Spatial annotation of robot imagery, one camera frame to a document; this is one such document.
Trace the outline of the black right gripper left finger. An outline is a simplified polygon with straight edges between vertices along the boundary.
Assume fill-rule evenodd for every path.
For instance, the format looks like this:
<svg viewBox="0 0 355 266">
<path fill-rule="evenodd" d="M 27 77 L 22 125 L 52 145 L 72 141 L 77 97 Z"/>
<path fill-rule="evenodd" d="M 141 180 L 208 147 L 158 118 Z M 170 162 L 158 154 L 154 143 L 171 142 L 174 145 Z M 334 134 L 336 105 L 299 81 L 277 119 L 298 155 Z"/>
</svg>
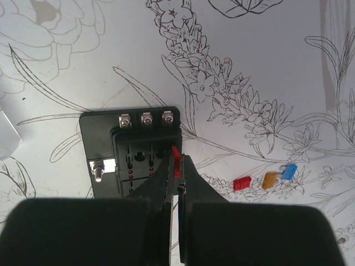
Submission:
<svg viewBox="0 0 355 266">
<path fill-rule="evenodd" d="M 174 158 L 124 198 L 33 198 L 9 214 L 2 265 L 169 265 Z"/>
</svg>

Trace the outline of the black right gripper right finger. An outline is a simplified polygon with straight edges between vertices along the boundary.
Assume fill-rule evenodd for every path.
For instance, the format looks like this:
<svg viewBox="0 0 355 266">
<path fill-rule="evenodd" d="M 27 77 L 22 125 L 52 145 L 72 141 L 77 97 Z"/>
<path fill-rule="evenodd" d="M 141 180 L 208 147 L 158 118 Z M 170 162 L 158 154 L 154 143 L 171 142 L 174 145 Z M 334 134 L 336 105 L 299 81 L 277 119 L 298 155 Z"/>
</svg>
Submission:
<svg viewBox="0 0 355 266">
<path fill-rule="evenodd" d="M 229 202 L 177 160 L 180 261 L 185 265 L 344 265 L 316 208 Z"/>
</svg>

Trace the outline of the black fuse box base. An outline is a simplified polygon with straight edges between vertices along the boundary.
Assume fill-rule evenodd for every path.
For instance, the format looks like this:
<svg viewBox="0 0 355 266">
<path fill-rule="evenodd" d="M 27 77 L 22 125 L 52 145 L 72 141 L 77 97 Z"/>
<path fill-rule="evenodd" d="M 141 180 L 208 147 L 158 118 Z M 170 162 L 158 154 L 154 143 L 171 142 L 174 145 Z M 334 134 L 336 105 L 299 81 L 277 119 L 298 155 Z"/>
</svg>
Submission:
<svg viewBox="0 0 355 266">
<path fill-rule="evenodd" d="M 85 112 L 79 126 L 96 199 L 127 196 L 182 149 L 174 106 Z"/>
</svg>

